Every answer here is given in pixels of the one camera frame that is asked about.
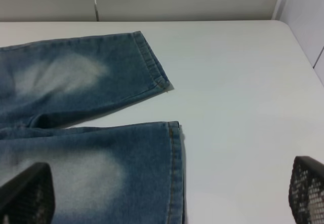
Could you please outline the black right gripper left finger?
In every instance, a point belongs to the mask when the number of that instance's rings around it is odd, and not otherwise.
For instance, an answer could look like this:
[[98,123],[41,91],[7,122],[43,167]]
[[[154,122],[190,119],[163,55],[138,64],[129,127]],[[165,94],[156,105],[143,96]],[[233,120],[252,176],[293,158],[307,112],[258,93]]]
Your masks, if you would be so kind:
[[48,163],[35,163],[1,186],[1,223],[51,223],[54,212]]

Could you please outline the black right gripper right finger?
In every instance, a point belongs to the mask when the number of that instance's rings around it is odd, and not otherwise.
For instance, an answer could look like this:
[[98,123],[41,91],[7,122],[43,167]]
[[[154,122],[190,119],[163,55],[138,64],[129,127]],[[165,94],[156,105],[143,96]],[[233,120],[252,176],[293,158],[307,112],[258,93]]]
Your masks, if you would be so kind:
[[323,223],[323,164],[296,156],[289,186],[289,206],[295,223]]

